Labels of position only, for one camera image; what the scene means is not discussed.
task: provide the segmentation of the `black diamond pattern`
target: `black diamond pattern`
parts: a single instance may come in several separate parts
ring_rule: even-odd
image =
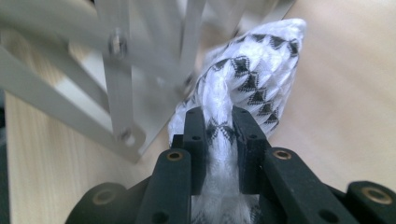
[[[286,42],[286,40],[284,40],[280,37],[277,37],[274,35],[271,36],[270,43],[271,43],[271,47],[273,47],[273,49],[279,49],[282,46],[282,44],[285,42]]]
[[[263,117],[271,114],[273,112],[273,102],[265,102],[265,104],[260,108],[258,116]]]
[[[256,42],[261,43],[266,35],[252,35],[251,37],[253,37]]]
[[[264,103],[265,91],[255,91],[253,95],[248,98],[248,105],[261,105]]]
[[[227,122],[222,122],[221,124],[218,124],[218,122],[215,119],[210,119],[209,125],[206,128],[206,134],[209,137],[209,139],[214,140],[215,138],[218,137],[219,132],[222,132],[222,134],[225,136],[227,140],[230,142],[233,142],[233,129],[227,125]]]
[[[266,123],[266,124],[276,123],[276,125],[279,123],[279,119],[277,118],[277,109],[271,114],[271,116],[268,118],[268,120],[265,121],[264,123]]]
[[[242,86],[238,88],[239,91],[255,91],[256,90],[256,78],[254,76],[248,76],[247,80],[245,81]]]
[[[238,44],[238,43],[244,42],[244,41],[245,41],[245,39],[246,39],[246,36],[242,36],[241,38],[239,38],[239,39],[235,40],[235,44]]]
[[[298,42],[296,40],[291,40],[288,49],[290,50],[290,57],[296,57],[298,55]]]
[[[224,67],[224,64],[228,62],[229,59],[223,59],[219,61],[218,63],[215,63],[212,67],[215,69],[215,71],[219,71]]]
[[[231,59],[231,64],[233,65],[233,69],[235,70],[235,77],[242,77],[245,75],[249,75],[249,60],[246,56],[237,57]]]

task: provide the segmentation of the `bolt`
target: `bolt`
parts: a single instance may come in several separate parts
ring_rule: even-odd
[[[127,49],[126,37],[120,30],[117,30],[108,40],[108,51],[110,52],[110,55],[118,59],[122,59],[125,57]]]
[[[129,129],[129,128],[124,128],[121,132],[120,132],[120,134],[119,134],[119,139],[121,140],[121,141],[126,141],[126,140],[128,140],[128,138],[131,136],[131,129]]]

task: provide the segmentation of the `wooden surface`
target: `wooden surface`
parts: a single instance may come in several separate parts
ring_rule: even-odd
[[[287,15],[308,28],[270,141],[342,190],[360,179],[396,190],[395,11],[393,0],[298,0]],[[34,60],[34,68],[57,73],[46,61]],[[63,223],[88,189],[107,181],[131,187],[167,147],[162,131],[131,164],[10,94],[7,130],[13,223]]]

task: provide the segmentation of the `wood grain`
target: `wood grain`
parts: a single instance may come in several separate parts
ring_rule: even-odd
[[[287,15],[308,28],[289,104],[270,141],[295,150],[342,190],[359,179],[396,190],[395,11],[392,0],[298,0]],[[7,130],[13,223],[63,223],[88,189],[108,181],[131,187],[167,148],[163,130],[131,164],[10,94]]]

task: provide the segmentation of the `black plastic part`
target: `black plastic part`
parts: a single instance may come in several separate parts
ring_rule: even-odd
[[[150,179],[151,176],[128,189],[126,193],[126,197],[128,198],[127,206],[120,213],[117,223],[134,223],[136,221],[140,204],[143,202],[143,197]]]
[[[3,108],[0,108],[0,128],[6,127],[6,113]]]
[[[263,223],[266,224],[285,224],[286,214],[283,208],[276,203],[269,201],[267,198],[260,195],[259,199],[261,216]]]
[[[7,145],[0,143],[0,223],[10,223],[7,168]]]
[[[329,185],[326,185],[326,187],[332,192],[332,195],[334,195],[335,198],[340,201],[341,204],[345,205],[346,194],[343,191],[335,189]]]
[[[183,134],[175,134],[171,148],[183,148]]]
[[[288,223],[358,223],[293,151],[269,148],[262,166]]]
[[[247,110],[233,107],[233,127],[238,145],[239,190],[244,194],[259,194],[261,163],[265,149],[271,146]]]
[[[113,183],[90,189],[74,207],[66,224],[117,223],[122,210],[128,209],[126,193],[125,187]]]
[[[170,149],[157,160],[137,224],[191,222],[191,156],[183,149]]]
[[[206,177],[207,142],[204,114],[201,107],[195,107],[186,113],[183,148],[191,154],[191,193],[201,193]]]
[[[260,180],[258,180],[258,182],[259,181],[261,183],[260,197],[265,197],[270,202],[276,204],[279,207],[282,207],[282,205],[279,202],[279,199],[276,197],[274,188],[272,187],[271,182],[264,171],[262,171],[261,178]]]
[[[350,184],[345,205],[360,223],[396,223],[396,194],[376,183]]]

